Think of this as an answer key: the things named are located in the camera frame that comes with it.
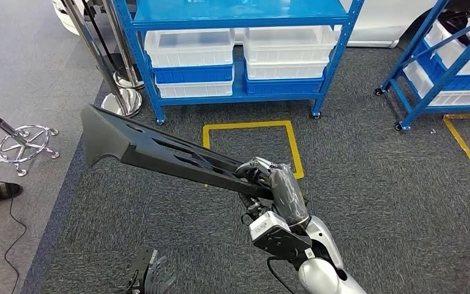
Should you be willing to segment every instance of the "caster wheel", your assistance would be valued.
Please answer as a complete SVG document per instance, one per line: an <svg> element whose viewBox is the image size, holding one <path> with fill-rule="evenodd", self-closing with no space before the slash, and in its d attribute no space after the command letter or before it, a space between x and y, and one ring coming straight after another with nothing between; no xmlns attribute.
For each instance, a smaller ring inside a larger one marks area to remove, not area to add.
<svg viewBox="0 0 470 294"><path fill-rule="evenodd" d="M384 92L381 88L377 88L377 89L374 90L374 95L376 95L376 96L381 96L383 94L384 94Z"/></svg>

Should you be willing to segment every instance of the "yellow tape square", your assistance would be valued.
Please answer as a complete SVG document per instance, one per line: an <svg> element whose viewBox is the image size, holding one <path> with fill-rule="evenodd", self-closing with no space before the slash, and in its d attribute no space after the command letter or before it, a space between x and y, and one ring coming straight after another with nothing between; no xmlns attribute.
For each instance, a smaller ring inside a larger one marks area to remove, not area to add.
<svg viewBox="0 0 470 294"><path fill-rule="evenodd" d="M210 130L247 129L253 127L285 127L291 154L293 155L294 177L301 179L304 177L304 168L298 153L298 146L294 138L293 125L291 121L260 121L260 122L239 122L235 124L205 124L203 127L203 146L210 149Z"/></svg>
<svg viewBox="0 0 470 294"><path fill-rule="evenodd" d="M447 128L449 129L453 137L455 137L458 144L460 145L460 147L462 147L462 149L464 150L464 152L466 153L466 155L468 156L470 160L469 147L467 146L466 142L462 139L462 137L458 133L455 126L451 123L452 119L468 119L468 118L470 118L470 113L463 114L463 115L444 115L444 123L446 124Z"/></svg>

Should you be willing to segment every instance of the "chrome stool leg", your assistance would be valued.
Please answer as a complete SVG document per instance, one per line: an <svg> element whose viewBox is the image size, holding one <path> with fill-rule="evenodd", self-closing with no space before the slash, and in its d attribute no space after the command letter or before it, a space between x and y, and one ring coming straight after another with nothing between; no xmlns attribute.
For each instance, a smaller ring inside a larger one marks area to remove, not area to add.
<svg viewBox="0 0 470 294"><path fill-rule="evenodd" d="M0 162L14 164L17 174L19 176L25 176L28 171L21 168L20 164L35 158L35 156L39 155L42 151L50 153L52 159L56 159L60 156L58 152L48 148L50 137L56 135L58 135L58 130L36 124L18 127L14 129L13 135L8 135L1 140ZM5 148L5 144L10 140L17 142L17 144ZM16 155L11 157L11 151L16 152Z"/></svg>

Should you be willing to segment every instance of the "bar stool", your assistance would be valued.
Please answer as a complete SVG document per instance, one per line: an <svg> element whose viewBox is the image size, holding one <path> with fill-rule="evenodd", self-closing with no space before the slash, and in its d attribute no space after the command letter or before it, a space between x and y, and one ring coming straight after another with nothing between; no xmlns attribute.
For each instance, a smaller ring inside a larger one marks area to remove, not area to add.
<svg viewBox="0 0 470 294"><path fill-rule="evenodd" d="M48 148L50 137L58 134L58 130L56 129L36 124L14 129L7 122L2 120L2 118L0 118L0 129L7 134L0 142L0 162L14 164L19 176L25 176L27 173L19 164L33 159L42 151L50 153L52 159L58 158L60 155L58 152ZM16 144L5 148L6 143L12 140L15 141Z"/></svg>

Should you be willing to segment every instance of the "carpet floor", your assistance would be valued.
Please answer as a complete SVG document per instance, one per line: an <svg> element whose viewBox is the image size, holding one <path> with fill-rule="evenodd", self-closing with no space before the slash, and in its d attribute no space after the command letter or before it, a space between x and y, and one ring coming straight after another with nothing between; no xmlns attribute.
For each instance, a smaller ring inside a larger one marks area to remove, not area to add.
<svg viewBox="0 0 470 294"><path fill-rule="evenodd" d="M400 52L347 49L319 120L309 102L200 105L166 108L158 128L201 144L205 124L291 120L308 208L367 293L470 293L470 161L442 116L400 133L397 97L372 94ZM148 105L134 119L155 126ZM470 140L466 123L457 129ZM210 137L213 150L240 160L292 162L282 127ZM114 159L86 167L80 142L22 293L118 291L143 244L178 273L170 293L287 293L251 246L242 212L234 192ZM300 293L292 266L275 267Z"/></svg>

